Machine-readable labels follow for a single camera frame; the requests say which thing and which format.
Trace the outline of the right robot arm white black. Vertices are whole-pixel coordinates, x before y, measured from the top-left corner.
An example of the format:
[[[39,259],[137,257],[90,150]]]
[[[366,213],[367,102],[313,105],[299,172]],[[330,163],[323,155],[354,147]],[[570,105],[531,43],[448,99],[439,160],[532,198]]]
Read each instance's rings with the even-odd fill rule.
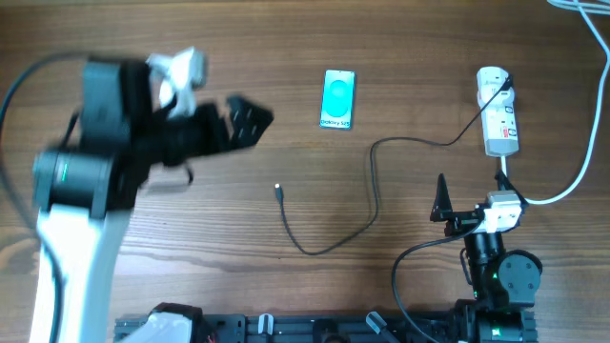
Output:
[[[453,209],[443,174],[430,220],[445,224],[444,237],[415,245],[402,252],[391,269],[392,292],[407,332],[424,342],[536,342],[535,305],[543,266],[532,253],[508,251],[503,235],[516,229],[528,203],[503,171],[496,174],[498,189],[470,211]],[[459,299],[442,319],[411,316],[399,294],[397,269],[409,254],[424,248],[461,240],[460,265],[473,299]]]

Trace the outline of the white power strip socket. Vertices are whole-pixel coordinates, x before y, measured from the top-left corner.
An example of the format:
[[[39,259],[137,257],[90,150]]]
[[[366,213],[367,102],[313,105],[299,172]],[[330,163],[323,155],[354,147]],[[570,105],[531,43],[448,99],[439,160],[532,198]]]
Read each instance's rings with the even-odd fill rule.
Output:
[[[480,108],[485,153],[492,157],[509,156],[519,150],[514,104],[489,107],[494,98]]]

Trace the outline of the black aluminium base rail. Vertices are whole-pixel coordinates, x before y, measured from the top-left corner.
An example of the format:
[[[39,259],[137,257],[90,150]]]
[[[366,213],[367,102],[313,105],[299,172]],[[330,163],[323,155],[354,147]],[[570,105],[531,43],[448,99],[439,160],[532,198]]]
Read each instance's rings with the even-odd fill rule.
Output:
[[[424,342],[426,338],[398,317],[367,316],[263,316],[205,314],[201,342]],[[539,341],[536,320],[530,313],[492,315],[461,323],[448,313],[427,313],[419,327],[437,342]]]

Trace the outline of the white USB charger adapter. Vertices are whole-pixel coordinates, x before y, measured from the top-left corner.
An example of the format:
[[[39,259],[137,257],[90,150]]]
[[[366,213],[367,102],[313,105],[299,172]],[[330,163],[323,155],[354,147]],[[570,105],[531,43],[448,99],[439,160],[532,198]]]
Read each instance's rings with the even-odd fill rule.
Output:
[[[477,73],[478,95],[477,100],[482,108],[495,96],[489,107],[512,106],[515,92],[512,86],[512,75],[496,66],[481,68]]]

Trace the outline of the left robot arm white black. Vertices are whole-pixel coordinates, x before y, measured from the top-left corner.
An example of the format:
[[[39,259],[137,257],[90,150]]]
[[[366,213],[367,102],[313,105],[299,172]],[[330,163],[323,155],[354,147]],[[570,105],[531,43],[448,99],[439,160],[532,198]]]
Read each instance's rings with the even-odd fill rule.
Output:
[[[32,166],[29,209],[2,176],[8,196],[40,244],[30,329],[33,342],[101,342],[106,337],[112,277],[139,189],[153,166],[186,167],[192,158],[255,146],[273,113],[246,97],[198,103],[206,81],[202,52],[154,54],[146,60],[66,51],[28,67],[83,60],[83,105],[68,137],[40,152]]]

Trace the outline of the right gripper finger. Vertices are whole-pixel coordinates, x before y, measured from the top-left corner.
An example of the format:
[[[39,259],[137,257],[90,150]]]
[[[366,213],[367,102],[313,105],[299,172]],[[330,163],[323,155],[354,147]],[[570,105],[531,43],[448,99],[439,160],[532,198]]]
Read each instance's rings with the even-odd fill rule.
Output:
[[[500,191],[510,191],[514,192],[519,199],[521,206],[527,206],[528,201],[525,197],[514,187],[514,185],[510,182],[508,176],[502,171],[497,171],[495,175],[495,179],[497,180],[498,189]]]
[[[440,173],[437,178],[437,192],[435,201],[431,210],[430,220],[432,222],[441,222],[450,220],[453,217],[453,206],[446,179],[443,173]]]

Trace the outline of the turquoise Galaxy S25 smartphone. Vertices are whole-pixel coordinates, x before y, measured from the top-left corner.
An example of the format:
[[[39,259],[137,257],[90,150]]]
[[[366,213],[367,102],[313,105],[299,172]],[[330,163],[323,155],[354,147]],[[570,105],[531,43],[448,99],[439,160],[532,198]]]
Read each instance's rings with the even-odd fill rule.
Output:
[[[355,93],[354,71],[326,70],[319,126],[324,129],[349,130],[353,121]]]

